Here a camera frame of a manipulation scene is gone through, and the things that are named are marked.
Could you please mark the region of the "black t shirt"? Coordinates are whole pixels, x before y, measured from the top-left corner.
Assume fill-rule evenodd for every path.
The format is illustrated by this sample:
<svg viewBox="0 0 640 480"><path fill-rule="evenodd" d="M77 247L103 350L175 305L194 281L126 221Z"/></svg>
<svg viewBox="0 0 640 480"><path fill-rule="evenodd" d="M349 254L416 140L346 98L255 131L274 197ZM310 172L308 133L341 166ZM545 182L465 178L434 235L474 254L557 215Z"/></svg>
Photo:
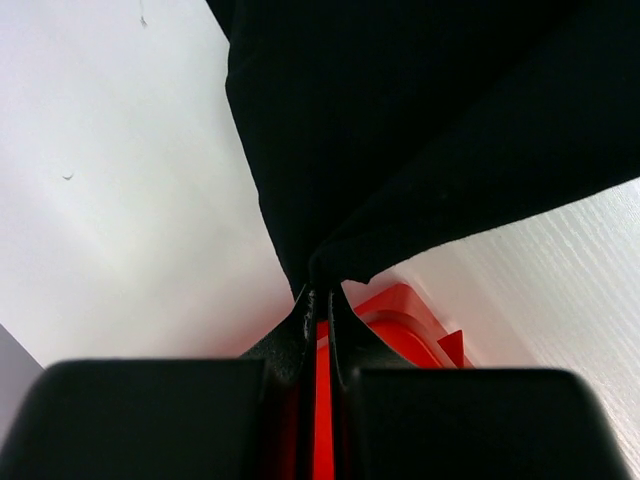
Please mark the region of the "black t shirt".
<svg viewBox="0 0 640 480"><path fill-rule="evenodd" d="M293 292L639 174L635 1L213 1Z"/></svg>

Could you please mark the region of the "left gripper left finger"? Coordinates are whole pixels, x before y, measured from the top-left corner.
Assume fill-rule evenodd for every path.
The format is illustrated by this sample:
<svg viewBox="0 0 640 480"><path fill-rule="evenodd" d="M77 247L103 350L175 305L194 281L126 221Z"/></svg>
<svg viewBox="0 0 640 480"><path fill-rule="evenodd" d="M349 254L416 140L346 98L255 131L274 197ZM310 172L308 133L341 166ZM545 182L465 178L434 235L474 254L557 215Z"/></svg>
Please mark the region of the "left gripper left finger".
<svg viewBox="0 0 640 480"><path fill-rule="evenodd" d="M47 368L1 450L5 479L308 479L316 296L237 358Z"/></svg>

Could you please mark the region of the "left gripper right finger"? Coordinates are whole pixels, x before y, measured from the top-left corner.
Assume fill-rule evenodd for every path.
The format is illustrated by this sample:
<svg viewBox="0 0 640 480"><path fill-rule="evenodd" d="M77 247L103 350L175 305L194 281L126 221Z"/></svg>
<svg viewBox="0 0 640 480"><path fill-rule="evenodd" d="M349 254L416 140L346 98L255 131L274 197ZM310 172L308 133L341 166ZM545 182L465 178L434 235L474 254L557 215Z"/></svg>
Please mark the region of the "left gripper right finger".
<svg viewBox="0 0 640 480"><path fill-rule="evenodd" d="M328 300L339 479L626 479L593 391L558 369L421 369Z"/></svg>

